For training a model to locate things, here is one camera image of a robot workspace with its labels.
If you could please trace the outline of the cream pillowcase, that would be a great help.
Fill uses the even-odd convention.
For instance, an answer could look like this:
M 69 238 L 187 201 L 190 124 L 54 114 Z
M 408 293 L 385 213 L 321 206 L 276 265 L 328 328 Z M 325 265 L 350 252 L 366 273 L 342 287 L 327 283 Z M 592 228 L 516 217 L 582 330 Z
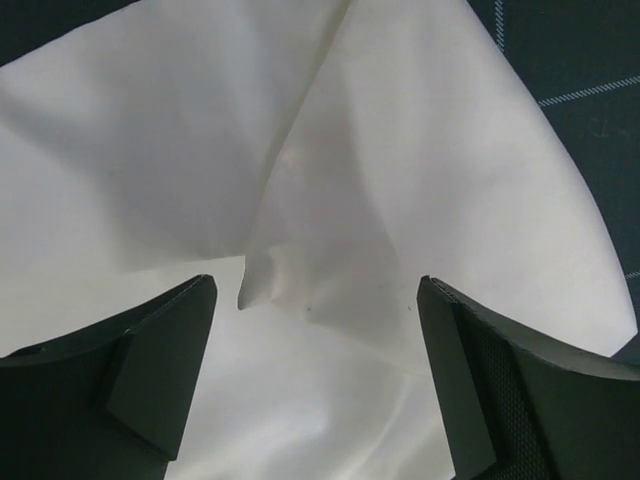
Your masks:
M 5 1 L 1 351 L 198 274 L 172 479 L 448 479 L 416 296 L 606 357 L 596 202 L 464 1 Z

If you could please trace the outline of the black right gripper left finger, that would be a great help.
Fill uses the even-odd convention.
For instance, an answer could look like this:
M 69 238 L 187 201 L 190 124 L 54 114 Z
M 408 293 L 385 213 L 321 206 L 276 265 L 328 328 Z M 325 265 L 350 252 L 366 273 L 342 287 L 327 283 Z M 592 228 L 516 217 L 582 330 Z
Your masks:
M 162 479 L 217 300 L 209 275 L 1 360 L 5 479 Z

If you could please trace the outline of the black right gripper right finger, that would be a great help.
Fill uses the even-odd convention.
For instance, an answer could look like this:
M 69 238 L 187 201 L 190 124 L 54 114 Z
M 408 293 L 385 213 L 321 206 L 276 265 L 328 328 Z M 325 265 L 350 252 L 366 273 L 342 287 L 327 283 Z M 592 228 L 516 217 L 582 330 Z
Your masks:
M 458 479 L 635 479 L 639 369 L 424 277 L 417 305 Z

